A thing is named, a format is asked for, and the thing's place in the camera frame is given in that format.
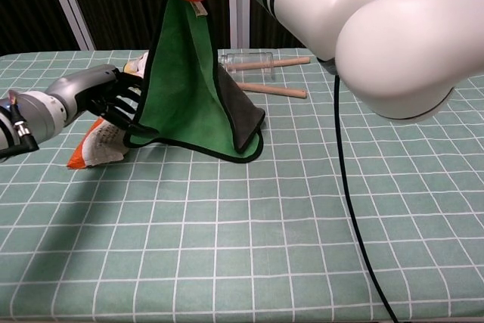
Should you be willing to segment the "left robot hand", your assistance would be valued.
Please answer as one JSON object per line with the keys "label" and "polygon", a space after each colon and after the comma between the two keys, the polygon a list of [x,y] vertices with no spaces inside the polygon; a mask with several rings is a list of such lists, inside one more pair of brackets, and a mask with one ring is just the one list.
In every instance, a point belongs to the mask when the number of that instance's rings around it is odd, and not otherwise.
{"label": "left robot hand", "polygon": [[88,111],[123,131],[146,136],[155,131],[135,122],[132,117],[135,109],[125,102],[126,99],[140,102],[141,97],[134,90],[141,84],[141,77],[103,64],[61,77],[45,93],[65,107],[67,126]]}

